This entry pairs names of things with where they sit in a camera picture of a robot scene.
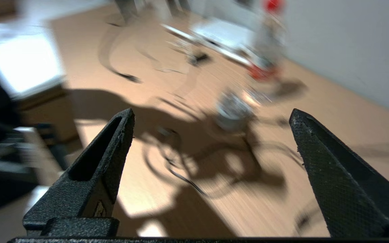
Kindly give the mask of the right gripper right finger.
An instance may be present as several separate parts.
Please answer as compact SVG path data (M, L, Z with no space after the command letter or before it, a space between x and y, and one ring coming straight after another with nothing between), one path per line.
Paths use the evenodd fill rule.
M312 115L289 124L331 237L389 237L389 180Z

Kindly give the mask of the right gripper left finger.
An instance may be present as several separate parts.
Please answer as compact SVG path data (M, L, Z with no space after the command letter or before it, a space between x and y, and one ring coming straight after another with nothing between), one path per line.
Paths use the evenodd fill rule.
M23 217L28 237L114 237L112 217L135 126L118 112Z

